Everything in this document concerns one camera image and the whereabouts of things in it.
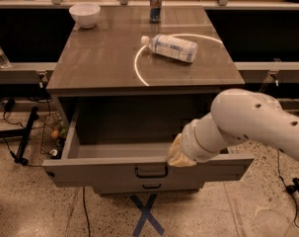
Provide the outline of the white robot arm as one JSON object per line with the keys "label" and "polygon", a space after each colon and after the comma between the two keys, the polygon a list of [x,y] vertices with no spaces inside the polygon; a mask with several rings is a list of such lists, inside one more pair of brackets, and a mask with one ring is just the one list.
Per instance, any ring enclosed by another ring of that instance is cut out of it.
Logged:
{"label": "white robot arm", "polygon": [[213,100],[209,114],[192,120],[177,135],[167,162],[191,167],[247,140],[274,147],[299,162],[299,117],[284,111],[269,95],[223,91]]}

